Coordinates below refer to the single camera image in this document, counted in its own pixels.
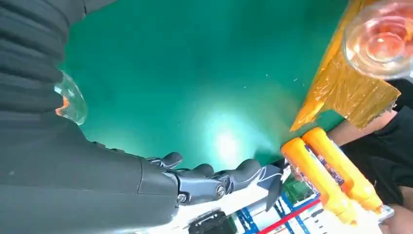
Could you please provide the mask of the person's left hand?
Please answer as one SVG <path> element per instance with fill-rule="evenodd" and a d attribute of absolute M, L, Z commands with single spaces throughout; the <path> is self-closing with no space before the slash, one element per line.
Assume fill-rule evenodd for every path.
<path fill-rule="evenodd" d="M 379 225 L 381 232 L 383 234 L 412 234 L 412 211 L 399 205 L 391 205 L 391 207 L 394 210 L 394 215 Z"/>

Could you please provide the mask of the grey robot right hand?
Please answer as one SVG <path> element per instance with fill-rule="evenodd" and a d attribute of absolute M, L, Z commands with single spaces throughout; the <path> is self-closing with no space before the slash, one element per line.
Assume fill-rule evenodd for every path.
<path fill-rule="evenodd" d="M 253 159 L 217 173 L 170 170 L 90 142 L 64 117 L 2 111 L 0 231 L 132 233 L 171 222 L 180 206 L 241 190 L 260 172 Z"/>

